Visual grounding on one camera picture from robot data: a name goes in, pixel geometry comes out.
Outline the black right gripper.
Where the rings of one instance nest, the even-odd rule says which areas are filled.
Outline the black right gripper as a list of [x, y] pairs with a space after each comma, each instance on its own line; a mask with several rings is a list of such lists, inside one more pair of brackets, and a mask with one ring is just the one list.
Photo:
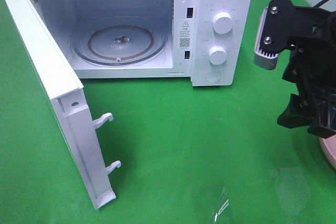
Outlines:
[[301, 77], [315, 88], [311, 107], [291, 94], [277, 123], [293, 129], [309, 126], [321, 138], [335, 135], [335, 12], [319, 7], [295, 6], [291, 0], [271, 0], [262, 14], [262, 67], [276, 68], [280, 53], [290, 50], [289, 68], [300, 68]]

